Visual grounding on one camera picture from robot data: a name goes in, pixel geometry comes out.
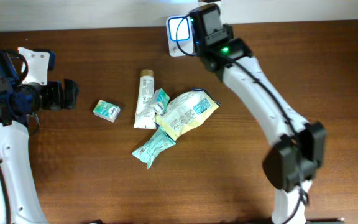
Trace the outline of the cream snack bag blue label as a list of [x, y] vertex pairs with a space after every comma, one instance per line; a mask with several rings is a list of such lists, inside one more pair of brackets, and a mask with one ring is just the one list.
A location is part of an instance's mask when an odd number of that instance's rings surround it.
[[202, 88], [194, 88], [173, 99], [156, 122], [176, 141], [188, 131], [201, 126], [220, 107], [211, 95]]

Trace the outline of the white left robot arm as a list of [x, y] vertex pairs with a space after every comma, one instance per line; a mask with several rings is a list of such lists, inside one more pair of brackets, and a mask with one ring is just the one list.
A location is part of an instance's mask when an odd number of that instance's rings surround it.
[[79, 94], [71, 79], [50, 81], [49, 49], [0, 50], [0, 223], [46, 223], [29, 160], [29, 118], [38, 110], [72, 110]]

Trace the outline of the mint green wipes pack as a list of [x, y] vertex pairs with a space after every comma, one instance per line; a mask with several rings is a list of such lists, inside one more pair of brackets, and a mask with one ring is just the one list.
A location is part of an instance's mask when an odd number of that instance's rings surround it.
[[147, 169], [150, 169], [161, 152], [175, 145], [176, 142], [159, 126], [153, 136], [143, 146], [132, 152], [132, 155], [147, 164]]

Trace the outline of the green tissue pack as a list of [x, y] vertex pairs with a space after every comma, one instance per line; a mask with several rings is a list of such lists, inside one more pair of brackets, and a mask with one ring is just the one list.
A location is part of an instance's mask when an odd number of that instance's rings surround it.
[[120, 112], [120, 107], [103, 100], [99, 100], [93, 110], [95, 116], [108, 120], [112, 123], [115, 122]]
[[166, 94], [166, 92], [160, 88], [155, 91], [151, 101], [150, 107], [159, 115], [163, 115], [167, 109], [168, 102], [170, 97]]

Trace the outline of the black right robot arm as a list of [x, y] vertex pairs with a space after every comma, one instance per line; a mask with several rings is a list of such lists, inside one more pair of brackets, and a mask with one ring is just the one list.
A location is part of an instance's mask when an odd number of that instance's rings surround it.
[[271, 147], [262, 162], [275, 189], [271, 222], [306, 223], [308, 191], [324, 161], [324, 126], [310, 123], [283, 99], [249, 46], [222, 23], [217, 4], [202, 5], [188, 15], [196, 55], [245, 104]]

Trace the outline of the white tube with gold cap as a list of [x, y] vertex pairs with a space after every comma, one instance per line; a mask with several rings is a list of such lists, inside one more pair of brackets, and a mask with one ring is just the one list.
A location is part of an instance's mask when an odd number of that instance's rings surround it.
[[135, 128], [156, 129], [155, 111], [150, 107], [154, 93], [154, 72], [149, 69], [142, 70], [140, 73], [139, 94], [135, 111]]

